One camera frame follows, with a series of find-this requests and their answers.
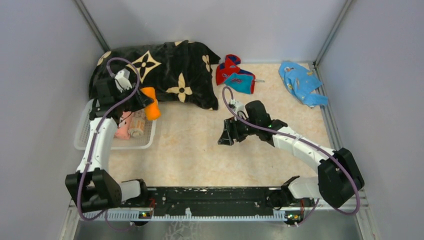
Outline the orange towel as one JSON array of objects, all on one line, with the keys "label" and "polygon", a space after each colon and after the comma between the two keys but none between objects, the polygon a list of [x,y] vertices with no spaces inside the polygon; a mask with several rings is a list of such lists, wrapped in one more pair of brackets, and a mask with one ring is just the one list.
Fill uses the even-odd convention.
[{"label": "orange towel", "polygon": [[143,87],[141,92],[149,98],[149,102],[144,108],[147,120],[154,121],[161,117],[159,109],[159,102],[157,100],[156,91],[154,87]]}]

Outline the striped rabbit print towel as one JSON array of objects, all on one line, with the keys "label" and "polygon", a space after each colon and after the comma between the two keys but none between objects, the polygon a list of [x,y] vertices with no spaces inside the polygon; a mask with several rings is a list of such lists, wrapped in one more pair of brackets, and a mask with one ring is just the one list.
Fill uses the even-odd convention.
[{"label": "striped rabbit print towel", "polygon": [[139,139],[144,135],[146,125],[146,114],[144,110],[138,110],[131,114],[132,119],[129,125],[128,134],[131,138]]}]

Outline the red blue cloth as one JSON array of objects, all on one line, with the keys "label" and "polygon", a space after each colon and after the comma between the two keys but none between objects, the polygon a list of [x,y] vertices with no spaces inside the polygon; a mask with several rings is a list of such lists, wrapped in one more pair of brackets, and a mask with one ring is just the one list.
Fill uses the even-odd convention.
[{"label": "red blue cloth", "polygon": [[224,62],[216,68],[217,85],[225,84],[239,93],[251,95],[255,91],[256,76],[239,67],[241,59],[234,54],[227,54]]}]

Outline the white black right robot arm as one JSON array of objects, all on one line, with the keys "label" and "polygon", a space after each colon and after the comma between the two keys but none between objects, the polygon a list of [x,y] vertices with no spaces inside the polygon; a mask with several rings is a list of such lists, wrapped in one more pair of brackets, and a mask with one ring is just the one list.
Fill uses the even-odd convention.
[{"label": "white black right robot arm", "polygon": [[350,150],[335,150],[308,140],[286,122],[271,119],[259,100],[244,105],[232,99],[226,107],[233,116],[224,120],[218,144],[232,146],[248,136],[257,136],[272,147],[291,153],[317,174],[294,176],[282,185],[281,199],[287,206],[295,206],[301,199],[319,198],[338,209],[365,186]]}]

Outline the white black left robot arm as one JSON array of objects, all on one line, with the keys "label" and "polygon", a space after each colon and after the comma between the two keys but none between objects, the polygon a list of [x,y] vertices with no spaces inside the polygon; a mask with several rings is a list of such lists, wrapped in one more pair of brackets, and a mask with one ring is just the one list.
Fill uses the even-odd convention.
[{"label": "white black left robot arm", "polygon": [[150,193],[143,179],[117,182],[109,173],[115,133],[124,112],[141,110],[154,100],[125,77],[110,77],[97,85],[100,92],[87,103],[89,132],[85,152],[74,173],[65,177],[65,186],[81,218],[119,208],[131,200],[138,207],[149,203]]}]

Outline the rolled pink panda towel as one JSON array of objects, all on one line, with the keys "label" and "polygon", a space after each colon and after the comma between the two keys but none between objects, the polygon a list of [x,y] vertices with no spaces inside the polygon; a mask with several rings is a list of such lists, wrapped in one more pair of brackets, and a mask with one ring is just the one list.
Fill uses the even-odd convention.
[{"label": "rolled pink panda towel", "polygon": [[118,122],[118,129],[116,130],[114,137],[121,140],[129,140],[129,128],[133,118],[133,113],[131,111],[123,112],[122,116]]}]

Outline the white plastic basket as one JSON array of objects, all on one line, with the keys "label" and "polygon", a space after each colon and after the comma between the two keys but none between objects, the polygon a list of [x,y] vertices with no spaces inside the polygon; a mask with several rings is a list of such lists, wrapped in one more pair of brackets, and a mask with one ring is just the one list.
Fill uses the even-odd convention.
[{"label": "white plastic basket", "polygon": [[[92,110],[92,106],[93,100],[91,99],[87,102],[84,110],[81,113],[73,141],[73,146],[77,150],[84,151],[86,149],[90,134],[89,114]],[[149,148],[152,145],[155,136],[156,123],[156,120],[146,120],[143,135],[139,138],[131,137],[128,140],[113,138],[111,150],[142,150]]]}]

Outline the black floral blanket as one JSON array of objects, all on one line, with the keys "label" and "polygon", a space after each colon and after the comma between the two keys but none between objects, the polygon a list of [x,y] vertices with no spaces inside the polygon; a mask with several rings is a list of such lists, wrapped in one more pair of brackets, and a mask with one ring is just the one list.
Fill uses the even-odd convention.
[{"label": "black floral blanket", "polygon": [[221,58],[202,42],[183,40],[162,44],[133,45],[105,52],[91,75],[88,97],[96,98],[95,83],[110,77],[109,59],[113,73],[126,69],[135,84],[140,76],[141,88],[155,89],[160,102],[191,103],[205,110],[216,111],[218,99],[214,93],[212,66]]}]

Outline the blue patterned towel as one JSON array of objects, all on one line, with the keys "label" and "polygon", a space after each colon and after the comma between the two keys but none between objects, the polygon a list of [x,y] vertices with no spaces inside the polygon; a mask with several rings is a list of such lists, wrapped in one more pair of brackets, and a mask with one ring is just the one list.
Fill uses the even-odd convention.
[{"label": "blue patterned towel", "polygon": [[303,105],[310,108],[328,105],[328,97],[315,92],[323,83],[312,70],[292,61],[283,61],[278,73],[287,91]]}]

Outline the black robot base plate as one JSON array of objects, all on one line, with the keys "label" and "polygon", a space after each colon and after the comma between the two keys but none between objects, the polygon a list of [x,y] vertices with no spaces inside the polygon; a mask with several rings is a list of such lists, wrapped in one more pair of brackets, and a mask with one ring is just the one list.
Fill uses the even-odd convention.
[{"label": "black robot base plate", "polygon": [[247,216],[272,209],[311,207],[308,198],[294,199],[281,187],[150,187],[145,196],[126,200],[122,207],[151,207],[160,214],[181,214],[190,208],[200,216]]}]

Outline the aluminium frame rail front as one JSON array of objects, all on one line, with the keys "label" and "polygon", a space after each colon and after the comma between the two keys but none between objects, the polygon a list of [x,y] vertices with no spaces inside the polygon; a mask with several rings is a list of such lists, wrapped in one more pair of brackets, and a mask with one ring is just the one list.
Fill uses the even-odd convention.
[{"label": "aluminium frame rail front", "polygon": [[95,221],[110,222],[285,222],[290,215],[299,212],[299,207],[283,207],[280,210],[272,209],[270,213],[253,213],[248,215],[217,215],[201,216],[189,207],[185,208],[182,213],[171,215],[169,213],[161,214],[158,210],[153,212],[147,208],[130,207],[130,208],[113,208],[107,213],[92,211],[84,213],[84,217],[93,218]]}]

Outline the aluminium frame rail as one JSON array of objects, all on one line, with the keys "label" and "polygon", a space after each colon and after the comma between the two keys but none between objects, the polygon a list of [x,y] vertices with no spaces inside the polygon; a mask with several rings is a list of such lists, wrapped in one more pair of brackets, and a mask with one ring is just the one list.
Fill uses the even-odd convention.
[{"label": "aluminium frame rail", "polygon": [[201,216],[189,207],[185,208],[182,213],[171,215],[169,213],[161,214],[158,210],[153,212],[147,208],[130,207],[130,208],[113,208],[107,213],[92,211],[84,213],[84,217],[93,218],[95,221],[110,222],[285,222],[290,215],[299,212],[299,207],[283,207],[280,210],[272,209],[270,213],[253,213],[248,215],[217,215]]},{"label": "aluminium frame rail", "polygon": [[315,61],[312,62],[312,67],[313,67],[313,71],[316,75],[316,77],[321,81],[322,85],[316,90],[318,94],[324,96],[324,97],[328,97],[328,104],[325,106],[321,106],[321,113],[323,116],[323,121],[324,121],[324,125],[327,131],[327,135],[330,141],[330,145],[332,148],[334,149],[340,149],[342,148],[343,142],[339,133],[339,129],[334,117],[334,113],[333,113],[333,109],[332,106],[330,104],[330,97],[327,94],[326,88],[325,88],[325,83],[324,83],[324,79],[320,73],[320,70],[318,68],[318,65],[316,64]]}]

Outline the aluminium frame rail right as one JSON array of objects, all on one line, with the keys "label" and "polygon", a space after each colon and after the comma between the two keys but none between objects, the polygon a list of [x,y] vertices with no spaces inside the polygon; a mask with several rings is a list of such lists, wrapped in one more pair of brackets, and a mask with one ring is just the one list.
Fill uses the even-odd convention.
[{"label": "aluminium frame rail right", "polygon": [[326,88],[325,88],[325,83],[324,83],[324,79],[320,73],[320,70],[318,68],[318,65],[316,64],[315,61],[312,62],[312,67],[313,67],[313,71],[316,75],[316,77],[321,81],[322,85],[316,90],[318,94],[324,96],[324,97],[328,97],[328,104],[325,106],[321,106],[321,113],[323,116],[323,121],[324,121],[324,125],[327,131],[327,135],[330,141],[330,145],[332,148],[334,149],[340,149],[342,148],[343,142],[339,133],[339,129],[334,117],[334,113],[333,113],[333,109],[332,106],[330,104],[330,97],[327,94]]}]

